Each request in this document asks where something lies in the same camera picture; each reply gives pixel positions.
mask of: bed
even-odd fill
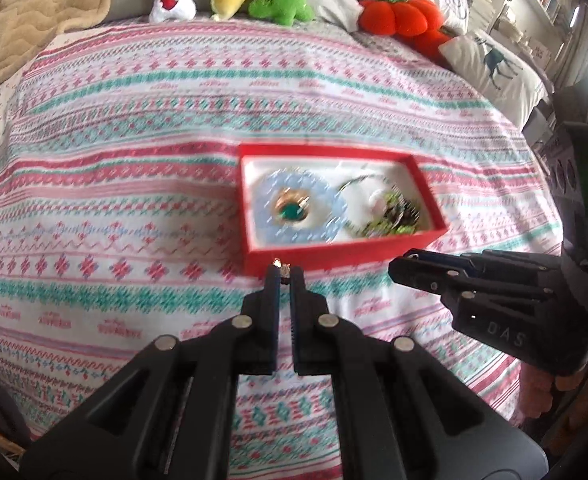
[[[417,157],[450,225],[430,249],[557,250],[560,222],[517,129],[391,38],[334,25],[128,23],[58,36],[0,86],[0,383],[33,437],[161,333],[206,333],[261,287],[240,272],[240,142]],[[385,262],[309,273],[368,335],[410,334],[506,418],[519,362],[453,332]],[[329,378],[241,378],[232,478],[337,478]]]

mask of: patterned blanket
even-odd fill
[[[461,78],[331,25],[196,20],[61,36],[0,88],[0,382],[42,434],[161,333],[191,338],[261,284],[239,273],[237,145],[413,153],[449,253],[551,251],[560,225],[525,140]],[[310,273],[368,335],[412,334],[503,416],[519,364],[453,332],[385,263]],[[340,476],[329,378],[241,378],[234,478]]]

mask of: deer print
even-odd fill
[[[474,38],[474,41],[481,47],[484,45],[490,47],[489,52],[485,54],[483,64],[489,69],[491,82],[494,85],[494,88],[496,88],[498,91],[501,91],[501,88],[496,84],[496,81],[494,80],[495,74],[502,75],[506,79],[514,79],[513,76],[519,75],[519,73],[516,72],[515,69],[518,68],[519,70],[523,70],[520,66],[516,65],[515,63],[507,59],[505,56],[503,56],[503,53],[496,47],[492,46],[490,43],[487,43],[487,40],[477,37]],[[501,72],[501,66],[509,68],[513,76],[509,76]]]

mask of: red heart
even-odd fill
[[[163,9],[166,9],[166,10],[173,9],[177,3],[178,3],[178,0],[161,0],[161,4],[163,4]]]

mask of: shelf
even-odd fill
[[[554,22],[552,21],[552,18],[549,17],[548,12],[546,11],[545,7],[543,7],[543,4],[539,1],[539,0],[528,0],[530,5],[532,6],[532,8],[534,9],[534,11],[540,15],[541,19],[546,22],[549,23],[549,26],[552,28],[554,27]]]

